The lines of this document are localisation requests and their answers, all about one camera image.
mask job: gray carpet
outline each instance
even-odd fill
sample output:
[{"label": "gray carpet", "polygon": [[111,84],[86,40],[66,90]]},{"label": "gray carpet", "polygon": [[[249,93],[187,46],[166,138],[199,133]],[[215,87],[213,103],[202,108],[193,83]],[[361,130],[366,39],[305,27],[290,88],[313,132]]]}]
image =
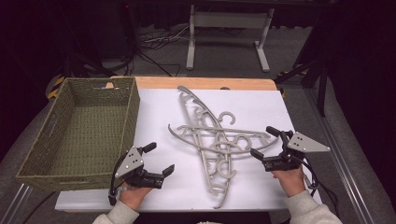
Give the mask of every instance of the gray carpet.
[{"label": "gray carpet", "polygon": [[[291,69],[310,29],[272,29],[269,31],[264,45],[264,51],[271,68],[270,73],[263,73],[259,64],[256,51],[252,44],[260,32],[245,30],[239,35],[229,35],[221,30],[207,30],[198,32],[196,36],[195,64],[192,71],[185,69],[188,41],[180,39],[162,49],[145,52],[157,63],[180,64],[179,76],[183,77],[250,77],[250,78],[275,78],[280,71]],[[155,64],[145,62],[138,57],[134,58],[133,75],[163,75],[164,71]],[[165,65],[164,68],[171,74],[177,72],[176,65]],[[291,120],[296,131],[304,133],[313,139],[327,144],[326,137],[315,111],[309,106],[305,90],[299,85],[299,77],[294,77],[281,86],[286,90],[284,98]],[[44,117],[50,105],[43,109],[31,124],[21,134],[11,150],[0,164],[0,214],[7,211],[8,206],[17,193],[20,183],[14,176],[21,162],[41,128]],[[396,216],[390,205],[388,195],[383,190],[369,162],[350,131],[347,121],[336,102],[332,92],[331,83],[328,84],[326,104],[326,120],[329,122],[334,137],[353,174],[361,195],[367,204],[375,223],[394,223]],[[344,182],[337,172],[330,153],[309,156],[318,178],[329,189],[333,190],[339,198],[339,211],[344,223],[361,223],[346,191]],[[332,203],[322,189],[319,189],[324,203],[329,205],[334,212]],[[23,207],[17,223],[21,223],[27,214],[49,192],[33,190],[26,205]],[[55,211],[56,195],[44,203],[30,218],[28,223],[91,223],[98,214],[70,214]],[[289,217],[287,211],[271,212],[272,223],[280,223]]]}]

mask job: forearm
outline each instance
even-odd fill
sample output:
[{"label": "forearm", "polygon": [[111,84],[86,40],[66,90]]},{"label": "forearm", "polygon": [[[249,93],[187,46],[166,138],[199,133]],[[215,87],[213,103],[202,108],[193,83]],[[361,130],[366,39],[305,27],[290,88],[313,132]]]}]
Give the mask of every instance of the forearm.
[{"label": "forearm", "polygon": [[96,218],[93,224],[131,224],[137,218],[139,214],[128,207],[125,203],[117,201],[113,209],[105,215],[102,214]]},{"label": "forearm", "polygon": [[286,200],[291,215],[291,224],[341,223],[325,204],[318,204],[305,190]]}]

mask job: white table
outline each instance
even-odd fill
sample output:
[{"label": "white table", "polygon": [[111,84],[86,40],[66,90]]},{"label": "white table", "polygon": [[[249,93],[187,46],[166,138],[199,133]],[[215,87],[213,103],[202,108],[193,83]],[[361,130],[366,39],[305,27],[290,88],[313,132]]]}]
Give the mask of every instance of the white table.
[{"label": "white table", "polygon": [[[279,130],[293,130],[288,111],[278,91],[220,91],[193,90],[215,115],[233,112],[233,126],[223,122],[223,127],[263,132],[266,126]],[[176,89],[142,89],[134,144],[142,147],[156,142],[157,148],[143,155],[145,169],[151,173],[161,171],[171,164],[175,171],[163,182],[162,189],[153,190],[143,201],[140,212],[216,212],[216,211],[269,211],[285,209],[286,196],[278,180],[264,170],[261,162],[244,154],[233,156],[237,171],[231,180],[225,204],[213,209],[219,199],[208,191],[204,168],[196,148],[171,135],[168,124],[175,129],[186,124],[179,104],[180,92]],[[265,157],[281,151],[281,142],[262,150]],[[321,203],[318,192],[314,199]],[[68,212],[108,211],[111,206],[107,189],[61,192],[55,209]]]}]

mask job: woven basket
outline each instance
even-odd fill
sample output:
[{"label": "woven basket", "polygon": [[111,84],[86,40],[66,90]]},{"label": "woven basket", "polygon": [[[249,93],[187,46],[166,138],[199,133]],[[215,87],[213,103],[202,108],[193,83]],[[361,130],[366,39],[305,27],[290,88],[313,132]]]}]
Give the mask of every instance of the woven basket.
[{"label": "woven basket", "polygon": [[134,77],[67,78],[17,179],[53,191],[108,189],[134,144],[139,103]]}]

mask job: white desk frame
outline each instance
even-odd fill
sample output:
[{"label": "white desk frame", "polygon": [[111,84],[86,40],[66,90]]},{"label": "white desk frame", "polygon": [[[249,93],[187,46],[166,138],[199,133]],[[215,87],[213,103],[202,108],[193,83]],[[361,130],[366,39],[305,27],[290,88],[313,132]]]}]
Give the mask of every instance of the white desk frame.
[{"label": "white desk frame", "polygon": [[269,72],[270,67],[262,49],[268,29],[274,14],[274,9],[268,10],[268,13],[224,13],[224,12],[199,12],[195,11],[194,5],[191,6],[190,15],[190,42],[189,52],[187,54],[187,70],[194,67],[195,54],[195,27],[227,27],[227,28],[250,28],[262,29],[260,41],[255,41],[255,47],[263,72]]}]

